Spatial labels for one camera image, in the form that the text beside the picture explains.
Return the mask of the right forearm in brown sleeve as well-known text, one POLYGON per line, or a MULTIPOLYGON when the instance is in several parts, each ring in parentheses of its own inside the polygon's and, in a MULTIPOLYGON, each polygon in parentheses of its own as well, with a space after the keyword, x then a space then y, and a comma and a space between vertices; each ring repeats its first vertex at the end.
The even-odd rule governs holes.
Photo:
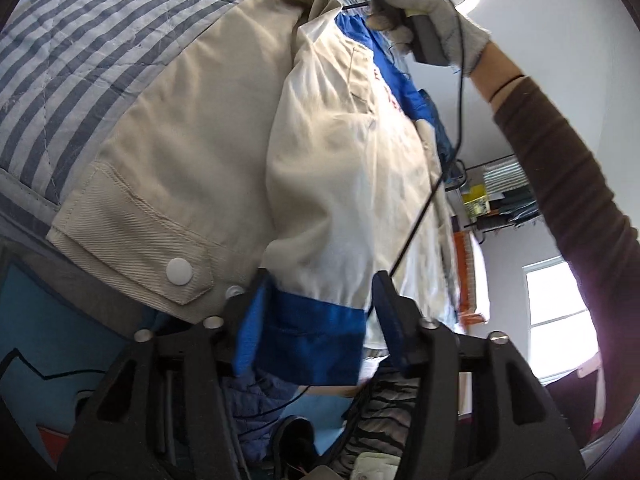
POLYGON ((495 44, 485 47, 471 80, 576 276, 600 347, 622 341, 639 314, 639 243, 599 164, 538 84, 495 44))

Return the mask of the right hand in grey glove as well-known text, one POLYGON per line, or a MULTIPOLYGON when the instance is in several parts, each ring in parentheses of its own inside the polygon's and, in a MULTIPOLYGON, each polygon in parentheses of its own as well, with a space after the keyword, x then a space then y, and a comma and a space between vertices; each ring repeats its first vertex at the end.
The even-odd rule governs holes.
POLYGON ((454 66, 465 77, 472 75, 490 43, 490 32, 449 0, 374 0, 367 26, 384 32, 416 62, 454 66))

